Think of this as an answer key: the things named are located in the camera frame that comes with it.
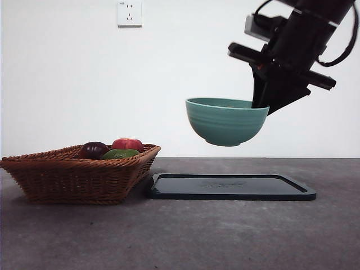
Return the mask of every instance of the white wall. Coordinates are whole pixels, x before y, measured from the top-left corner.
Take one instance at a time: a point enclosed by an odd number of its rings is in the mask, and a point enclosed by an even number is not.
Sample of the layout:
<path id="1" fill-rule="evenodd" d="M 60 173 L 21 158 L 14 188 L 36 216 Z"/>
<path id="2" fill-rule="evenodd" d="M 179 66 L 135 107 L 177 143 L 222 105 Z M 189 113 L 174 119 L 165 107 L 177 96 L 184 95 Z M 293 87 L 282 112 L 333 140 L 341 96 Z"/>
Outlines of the white wall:
<path id="1" fill-rule="evenodd" d="M 117 28 L 116 0 L 1 2 L 2 156 L 133 137 L 160 145 L 159 156 L 360 157 L 360 41 L 340 65 L 313 67 L 336 88 L 311 87 L 252 140 L 218 147 L 191 129 L 185 99 L 252 99 L 251 70 L 227 47 L 261 49 L 244 26 L 262 0 L 143 0 L 135 29 Z M 321 59 L 341 54 L 352 23 L 350 12 Z"/>

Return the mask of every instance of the black cable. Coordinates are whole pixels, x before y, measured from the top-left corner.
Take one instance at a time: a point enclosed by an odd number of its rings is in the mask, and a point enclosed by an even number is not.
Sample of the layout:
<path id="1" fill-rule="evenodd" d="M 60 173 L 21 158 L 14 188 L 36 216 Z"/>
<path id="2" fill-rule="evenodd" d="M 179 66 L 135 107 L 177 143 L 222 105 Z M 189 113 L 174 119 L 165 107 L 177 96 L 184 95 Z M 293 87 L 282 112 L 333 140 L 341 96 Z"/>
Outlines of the black cable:
<path id="1" fill-rule="evenodd" d="M 262 5 L 261 6 L 259 6 L 258 7 L 258 9 L 255 11 L 255 13 L 254 13 L 254 23 L 257 25 L 257 26 L 259 26 L 259 27 L 264 27 L 264 26 L 261 26 L 260 24 L 259 24 L 259 22 L 258 22 L 258 14 L 259 14 L 259 11 L 264 7 L 264 6 L 266 6 L 269 2 L 271 2 L 272 0 L 267 0 L 267 1 L 265 1 L 264 3 L 262 3 Z"/>
<path id="2" fill-rule="evenodd" d="M 325 66 L 325 67 L 335 66 L 338 63 L 342 62 L 345 58 L 347 58 L 349 56 L 349 54 L 351 53 L 352 49 L 354 48 L 355 41 L 356 41 L 357 34 L 358 34 L 358 27 L 359 27 L 359 15 L 358 15 L 358 12 L 356 10 L 355 3 L 353 3 L 353 9 L 354 9 L 355 19 L 354 19 L 354 26 L 353 26 L 353 35 L 351 37 L 349 45 L 346 47 L 345 51 L 337 59 L 335 59 L 334 61 L 321 62 L 319 60 L 319 56 L 317 56 L 316 61 L 320 65 Z"/>

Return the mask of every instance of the dark purple fruit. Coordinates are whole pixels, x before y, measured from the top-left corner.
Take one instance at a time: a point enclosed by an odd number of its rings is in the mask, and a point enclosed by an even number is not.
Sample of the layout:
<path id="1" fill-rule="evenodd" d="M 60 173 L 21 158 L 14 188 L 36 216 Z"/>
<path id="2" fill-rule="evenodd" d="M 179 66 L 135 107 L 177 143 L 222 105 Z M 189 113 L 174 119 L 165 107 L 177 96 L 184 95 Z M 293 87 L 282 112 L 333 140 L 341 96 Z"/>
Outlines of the dark purple fruit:
<path id="1" fill-rule="evenodd" d="M 79 152 L 81 159 L 100 159 L 103 154 L 107 153 L 109 148 L 102 142 L 85 143 Z"/>

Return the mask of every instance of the wicker basket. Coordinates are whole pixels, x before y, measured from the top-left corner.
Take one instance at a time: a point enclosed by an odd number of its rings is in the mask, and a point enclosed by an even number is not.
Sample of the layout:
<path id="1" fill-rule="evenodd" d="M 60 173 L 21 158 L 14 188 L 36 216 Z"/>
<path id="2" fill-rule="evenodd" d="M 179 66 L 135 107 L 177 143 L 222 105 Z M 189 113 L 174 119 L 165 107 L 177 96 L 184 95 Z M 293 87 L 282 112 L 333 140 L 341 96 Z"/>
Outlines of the wicker basket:
<path id="1" fill-rule="evenodd" d="M 33 203 L 118 204 L 150 170 L 160 147 L 125 159 L 79 159 L 81 145 L 49 152 L 3 157 L 3 167 Z"/>

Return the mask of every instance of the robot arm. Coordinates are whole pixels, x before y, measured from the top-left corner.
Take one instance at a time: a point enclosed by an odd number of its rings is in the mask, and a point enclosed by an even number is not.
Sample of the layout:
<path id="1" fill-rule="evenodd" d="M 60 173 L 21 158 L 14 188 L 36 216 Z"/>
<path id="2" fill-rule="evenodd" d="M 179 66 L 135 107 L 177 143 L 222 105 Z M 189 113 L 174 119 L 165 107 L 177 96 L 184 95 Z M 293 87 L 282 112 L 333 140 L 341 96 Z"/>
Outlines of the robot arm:
<path id="1" fill-rule="evenodd" d="M 268 114 L 309 95 L 309 84 L 328 90 L 334 87 L 335 80 L 310 68 L 351 7 L 355 24 L 350 45 L 337 60 L 319 63 L 331 66 L 346 58 L 358 28 L 354 0 L 279 1 L 294 7 L 288 19 L 259 15 L 262 6 L 246 19 L 245 32 L 268 42 L 260 52 L 237 43 L 228 48 L 230 56 L 249 63 L 254 77 L 253 108 L 269 106 Z"/>

